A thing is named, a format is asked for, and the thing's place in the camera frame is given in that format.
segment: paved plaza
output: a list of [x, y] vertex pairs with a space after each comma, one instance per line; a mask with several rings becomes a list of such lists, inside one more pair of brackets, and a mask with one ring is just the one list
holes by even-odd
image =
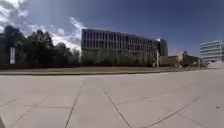
[[0, 76], [6, 128], [223, 128], [224, 70]]

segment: cloud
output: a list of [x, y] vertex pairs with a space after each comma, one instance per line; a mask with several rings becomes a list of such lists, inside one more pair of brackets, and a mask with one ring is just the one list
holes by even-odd
[[59, 33], [60, 35], [64, 35], [64, 34], [65, 34], [65, 30], [62, 29], [62, 28], [58, 28], [58, 33]]
[[52, 36], [52, 40], [54, 42], [54, 45], [57, 45], [58, 43], [62, 42], [68, 48], [70, 48], [71, 50], [72, 49], [76, 49], [76, 50], [81, 51], [81, 47], [79, 45], [77, 45], [77, 44], [74, 44], [70, 40], [68, 40], [66, 36], [60, 36], [60, 35], [57, 35], [57, 34], [54, 34], [54, 33], [51, 34], [51, 36]]
[[19, 9], [20, 5], [26, 2], [26, 0], [3, 0], [3, 1], [10, 3], [15, 9]]
[[37, 24], [27, 24], [26, 22], [24, 22], [24, 24], [26, 25], [26, 27], [28, 29], [30, 29], [31, 31], [37, 31], [37, 30], [42, 30], [43, 32], [46, 32], [47, 29], [45, 28], [44, 25], [37, 25]]
[[9, 22], [9, 19], [6, 16], [0, 14], [0, 22], [8, 23]]
[[0, 32], [3, 32], [3, 31], [4, 31], [4, 27], [0, 26]]
[[29, 15], [29, 12], [28, 12], [28, 10], [19, 10], [18, 11], [18, 16], [19, 17], [27, 17]]
[[70, 40], [68, 38], [68, 36], [65, 34], [65, 30], [62, 28], [56, 29], [53, 25], [50, 25], [51, 29], [56, 29], [56, 31], [52, 31], [50, 29], [47, 29], [44, 25], [37, 25], [37, 24], [31, 25], [26, 22], [24, 22], [24, 25], [30, 31], [37, 31], [37, 30], [41, 29], [44, 32], [46, 32], [46, 31], [50, 32], [54, 45], [57, 45], [58, 43], [62, 42], [71, 50], [76, 49], [76, 50], [81, 51], [81, 47], [79, 45], [75, 44], [73, 40]]
[[70, 35], [69, 38], [74, 40], [81, 40], [82, 38], [82, 29], [86, 28], [81, 22], [77, 21], [75, 18], [70, 17], [71, 24], [75, 27], [73, 33]]
[[0, 22], [8, 23], [11, 10], [0, 5]]
[[9, 17], [11, 10], [0, 5], [0, 13], [5, 17]]

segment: building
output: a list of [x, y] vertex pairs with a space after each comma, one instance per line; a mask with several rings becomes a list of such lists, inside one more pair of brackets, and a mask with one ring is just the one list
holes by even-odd
[[162, 67], [192, 67], [198, 66], [199, 58], [182, 51], [175, 56], [161, 56], [159, 62]]
[[120, 53], [133, 53], [133, 55], [146, 55], [156, 60], [156, 51], [160, 56], [167, 56], [165, 40], [147, 39], [120, 32], [110, 32], [94, 29], [83, 29], [81, 40], [82, 51], [99, 51], [104, 49]]
[[224, 61], [224, 47], [222, 41], [212, 41], [199, 44], [200, 57], [204, 62], [222, 63]]

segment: modern office building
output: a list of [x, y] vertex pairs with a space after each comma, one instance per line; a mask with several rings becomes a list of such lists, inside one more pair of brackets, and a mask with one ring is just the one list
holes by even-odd
[[133, 53], [156, 58], [157, 51], [160, 56], [167, 56], [167, 43], [165, 40], [147, 39], [120, 32], [110, 32], [94, 29], [83, 29], [81, 40], [82, 51], [98, 51], [105, 49], [116, 53]]
[[224, 62], [224, 46], [223, 42], [212, 41], [199, 44], [200, 57], [204, 62], [223, 63]]

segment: blue sky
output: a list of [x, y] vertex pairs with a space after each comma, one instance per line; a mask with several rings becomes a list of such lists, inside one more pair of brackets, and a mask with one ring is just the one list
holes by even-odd
[[80, 30], [97, 28], [167, 40], [169, 53], [198, 54], [224, 39], [223, 0], [0, 0], [0, 30], [50, 31], [55, 43], [80, 48]]

